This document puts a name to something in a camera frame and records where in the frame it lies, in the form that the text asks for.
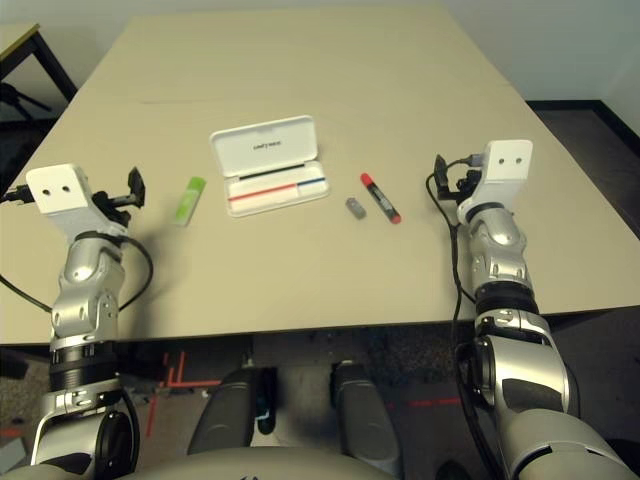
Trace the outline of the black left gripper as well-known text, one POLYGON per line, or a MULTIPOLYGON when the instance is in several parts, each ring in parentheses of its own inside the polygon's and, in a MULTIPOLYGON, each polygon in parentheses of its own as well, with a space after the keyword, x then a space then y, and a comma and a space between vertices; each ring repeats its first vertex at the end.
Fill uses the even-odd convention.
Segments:
POLYGON ((134 167, 128 175, 129 195, 110 198, 105 191, 99 191, 92 195, 92 201, 96 207, 112 222, 121 226, 128 226, 131 214, 124 211, 126 206, 143 207, 145 204, 146 186, 137 167, 134 167))

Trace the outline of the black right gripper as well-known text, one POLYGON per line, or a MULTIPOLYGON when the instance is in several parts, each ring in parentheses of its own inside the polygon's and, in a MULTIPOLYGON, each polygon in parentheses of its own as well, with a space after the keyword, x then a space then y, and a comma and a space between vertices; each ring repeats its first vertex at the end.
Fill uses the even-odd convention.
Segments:
POLYGON ((448 180, 448 164, 445 159, 438 154, 434 162, 434 181, 436 184, 437 198, 439 200, 464 201, 468 199, 478 186, 482 172, 476 169, 469 169, 466 176, 456 182, 456 191, 451 193, 448 180))

